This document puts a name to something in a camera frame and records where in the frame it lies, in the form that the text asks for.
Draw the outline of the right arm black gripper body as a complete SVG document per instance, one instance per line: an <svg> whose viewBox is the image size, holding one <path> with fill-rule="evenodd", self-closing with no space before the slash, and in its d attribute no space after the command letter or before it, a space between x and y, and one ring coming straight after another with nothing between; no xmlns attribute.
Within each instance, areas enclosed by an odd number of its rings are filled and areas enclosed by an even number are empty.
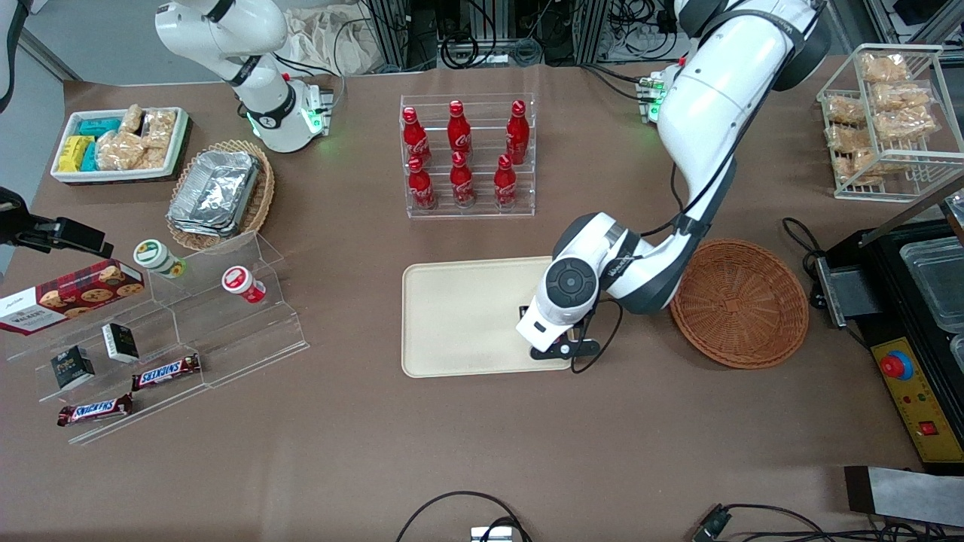
<svg viewBox="0 0 964 542"><path fill-rule="evenodd" d="M1 244L18 245L20 237L34 233L34 220L24 199L1 187Z"/></svg>

